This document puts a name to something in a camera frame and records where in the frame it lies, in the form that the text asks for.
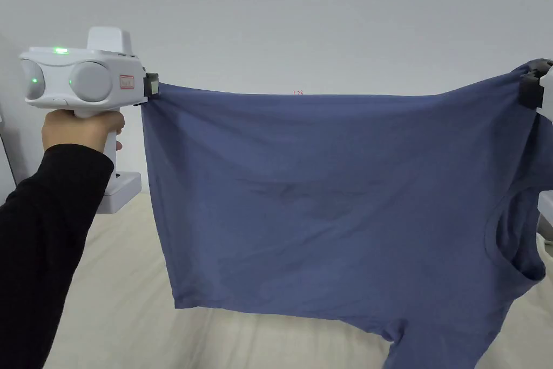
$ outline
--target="white wall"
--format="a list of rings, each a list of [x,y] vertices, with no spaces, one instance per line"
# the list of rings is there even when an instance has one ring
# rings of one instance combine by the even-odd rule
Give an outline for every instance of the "white wall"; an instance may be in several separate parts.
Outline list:
[[[40,161],[43,113],[6,60],[84,46],[92,25],[131,31],[165,83],[230,92],[438,93],[553,57],[552,0],[0,0],[0,106],[18,177]],[[145,175],[139,110],[118,167]]]

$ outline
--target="sticker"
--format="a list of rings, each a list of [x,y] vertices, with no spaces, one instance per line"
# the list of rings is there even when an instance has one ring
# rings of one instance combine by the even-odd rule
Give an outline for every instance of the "sticker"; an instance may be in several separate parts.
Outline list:
[[[119,75],[119,87],[122,90],[132,90],[132,89],[134,89],[134,76]]]

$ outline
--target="person's hand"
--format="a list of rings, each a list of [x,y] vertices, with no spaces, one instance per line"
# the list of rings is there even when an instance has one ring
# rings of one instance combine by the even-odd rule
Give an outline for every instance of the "person's hand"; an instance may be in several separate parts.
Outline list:
[[[56,144],[81,144],[103,153],[108,133],[121,133],[125,119],[118,111],[90,118],[77,118],[70,110],[55,110],[46,115],[42,128],[44,150]],[[122,147],[117,142],[117,150]]]

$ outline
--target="beige bedsheet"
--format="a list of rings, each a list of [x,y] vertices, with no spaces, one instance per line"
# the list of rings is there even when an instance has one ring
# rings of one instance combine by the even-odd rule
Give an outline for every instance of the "beige bedsheet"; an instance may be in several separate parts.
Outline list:
[[[479,369],[553,367],[553,259]],[[337,321],[175,310],[147,194],[90,231],[48,369],[380,369],[388,344]]]

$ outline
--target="t-shirt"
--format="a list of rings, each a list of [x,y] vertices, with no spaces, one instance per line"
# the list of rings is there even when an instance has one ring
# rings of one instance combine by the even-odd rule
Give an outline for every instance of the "t-shirt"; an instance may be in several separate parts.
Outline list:
[[[435,96],[161,85],[143,106],[176,307],[342,320],[386,369],[471,369],[544,277],[553,126],[522,66]]]

